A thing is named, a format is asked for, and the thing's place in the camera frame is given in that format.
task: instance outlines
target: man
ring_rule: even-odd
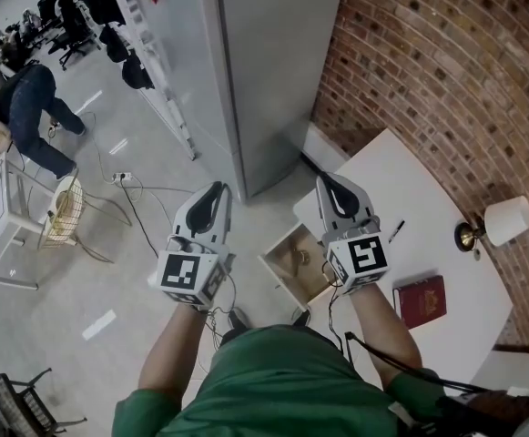
[[[0,122],[11,132],[19,152],[62,179],[74,171],[76,163],[39,136],[42,110],[74,134],[83,135],[86,127],[55,93],[56,81],[49,68],[24,67],[0,88]]]
[[[422,367],[410,332],[377,285],[350,299],[369,345]],[[177,306],[145,361],[138,390],[117,405],[113,437],[389,437],[407,429],[389,409],[395,402],[414,419],[440,417],[440,386],[371,356],[381,391],[363,381],[329,340],[302,327],[303,318],[296,326],[250,330],[239,317],[237,310],[229,315],[233,330],[223,337],[196,399],[182,411],[206,314]]]

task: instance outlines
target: desk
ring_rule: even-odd
[[[477,262],[472,253],[456,248],[453,232],[464,220],[462,213],[391,131],[382,132],[336,173],[367,191],[386,237],[405,220],[390,246],[392,269],[378,282],[391,304],[394,283],[444,276],[448,313],[411,333],[425,367],[470,382],[513,306],[486,250],[479,245]],[[325,229],[314,190],[294,206],[294,213],[320,240]]]
[[[49,197],[54,196],[54,192],[44,186],[42,183],[36,179],[30,177],[22,170],[14,166],[13,164],[7,162],[5,159],[5,153],[0,156],[0,259],[5,254],[6,249],[9,247],[9,244],[17,244],[19,246],[23,245],[24,242],[20,239],[16,239],[15,235],[19,229],[27,229],[38,235],[42,231],[42,225],[31,218],[29,218],[29,212],[25,205],[25,192],[23,181],[29,181],[36,190],[40,190]],[[11,198],[11,178],[17,180],[17,197],[19,198],[19,210],[16,210],[12,206]],[[6,285],[10,287],[22,288],[26,290],[37,290],[37,285],[35,283],[15,280],[15,279],[6,279],[0,277],[0,285]]]

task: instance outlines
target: wooden drawer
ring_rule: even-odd
[[[307,251],[309,262],[302,264],[301,254]],[[293,227],[269,250],[259,256],[264,267],[275,282],[284,288],[302,310],[332,290],[322,274],[323,248],[303,224]],[[331,266],[325,266],[325,273],[333,280]]]

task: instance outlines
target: brick wall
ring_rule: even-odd
[[[341,0],[313,120],[350,155],[390,128],[467,215],[529,198],[529,0]],[[529,347],[529,231],[485,246]]]

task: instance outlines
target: electrical outlet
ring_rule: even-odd
[[[121,178],[122,178],[122,182],[123,183],[125,183],[127,181],[132,181],[133,180],[133,174],[129,173],[129,172],[126,172],[126,171],[119,171],[119,172],[114,173],[112,175],[112,180],[115,183],[120,184]]]

